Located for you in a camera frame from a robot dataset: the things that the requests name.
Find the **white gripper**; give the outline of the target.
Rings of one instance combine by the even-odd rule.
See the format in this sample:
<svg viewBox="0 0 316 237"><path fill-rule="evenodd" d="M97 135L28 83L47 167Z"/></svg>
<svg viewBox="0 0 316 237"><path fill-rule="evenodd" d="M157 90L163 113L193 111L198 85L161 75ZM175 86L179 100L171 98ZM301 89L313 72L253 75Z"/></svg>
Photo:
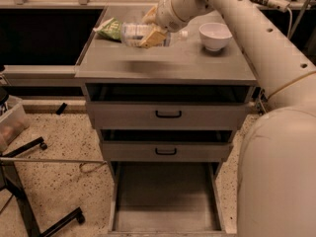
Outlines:
<svg viewBox="0 0 316 237"><path fill-rule="evenodd" d="M142 23L146 25L157 24L162 29L170 33L175 33L183 29L187 23L182 21L175 13L172 0L159 0L142 18ZM160 27L154 27L140 41L139 46L150 48L163 42L167 37L167 32Z"/></svg>

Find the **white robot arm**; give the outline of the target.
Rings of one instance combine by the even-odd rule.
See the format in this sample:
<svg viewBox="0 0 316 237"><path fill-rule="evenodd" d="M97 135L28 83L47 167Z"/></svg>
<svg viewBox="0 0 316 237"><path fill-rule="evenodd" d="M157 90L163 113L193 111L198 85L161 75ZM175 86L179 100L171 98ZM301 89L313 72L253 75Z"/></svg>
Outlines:
<svg viewBox="0 0 316 237"><path fill-rule="evenodd" d="M177 32L217 10L271 111L242 143L238 237L316 237L316 67L250 0L160 0L143 18Z"/></svg>

